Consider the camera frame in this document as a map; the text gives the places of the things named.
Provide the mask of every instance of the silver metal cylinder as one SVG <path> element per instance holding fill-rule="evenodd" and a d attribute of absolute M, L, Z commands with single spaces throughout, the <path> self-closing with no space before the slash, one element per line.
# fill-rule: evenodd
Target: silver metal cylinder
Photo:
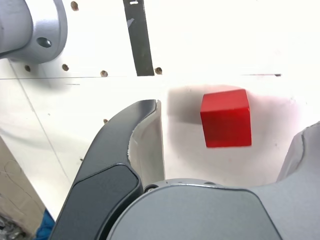
<path fill-rule="evenodd" d="M 46 63 L 67 41 L 62 0 L 0 0 L 0 27 L 0 59 Z"/>
<path fill-rule="evenodd" d="M 24 47 L 30 40 L 33 26 L 24 0 L 0 0 L 0 53 Z"/>

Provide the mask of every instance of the wooden block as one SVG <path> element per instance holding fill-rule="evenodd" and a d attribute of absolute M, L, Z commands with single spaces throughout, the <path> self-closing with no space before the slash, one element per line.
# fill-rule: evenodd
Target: wooden block
<path fill-rule="evenodd" d="M 250 106 L 246 90 L 205 94 L 200 115 L 208 148 L 251 146 Z"/>

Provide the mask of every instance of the white panel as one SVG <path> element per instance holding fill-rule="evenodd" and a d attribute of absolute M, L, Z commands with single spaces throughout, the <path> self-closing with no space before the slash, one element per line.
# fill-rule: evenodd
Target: white panel
<path fill-rule="evenodd" d="M 125 9 L 121 0 L 63 0 L 68 21 L 65 48 L 55 60 L 41 64 L 43 74 L 37 78 L 137 76 L 133 60 Z M 15 68 L 24 69 L 25 63 Z"/>
<path fill-rule="evenodd" d="M 304 90 L 296 79 L 284 77 L 216 75 L 214 79 L 165 76 L 22 79 L 33 108 L 27 105 L 15 80 L 4 81 L 1 89 L 16 94 L 1 95 L 4 99 L 1 127 L 14 137 L 6 132 L 1 136 L 54 216 L 59 214 L 69 180 L 73 181 L 80 158 L 103 126 L 103 119 L 109 120 L 143 99 L 162 102 L 167 179 L 198 178 L 232 186 L 275 182 L 292 137 L 320 119 L 316 88 L 309 86 Z M 249 91 L 252 147 L 205 146 L 199 116 L 202 95 L 230 89 L 226 84 Z M 27 143 L 21 142 L 21 138 L 28 139 Z M 59 168 L 58 160 L 69 180 Z M 59 199 L 57 203 L 46 195 L 50 188 L 55 188 L 50 198 Z"/>
<path fill-rule="evenodd" d="M 64 174 L 19 80 L 0 80 L 0 113 L 2 139 L 56 219 L 71 182 Z"/>
<path fill-rule="evenodd" d="M 285 74 L 319 68 L 318 1 L 145 0 L 164 75 Z"/>
<path fill-rule="evenodd" d="M 16 75 L 8 59 L 0 59 L 0 79 L 15 79 Z"/>

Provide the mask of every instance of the gray robot arm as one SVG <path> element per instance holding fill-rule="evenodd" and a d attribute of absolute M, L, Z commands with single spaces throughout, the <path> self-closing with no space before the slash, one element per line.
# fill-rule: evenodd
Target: gray robot arm
<path fill-rule="evenodd" d="M 278 182 L 242 189 L 165 180 L 160 110 L 140 101 L 100 130 L 51 240 L 320 239 L 319 124 L 294 137 Z"/>

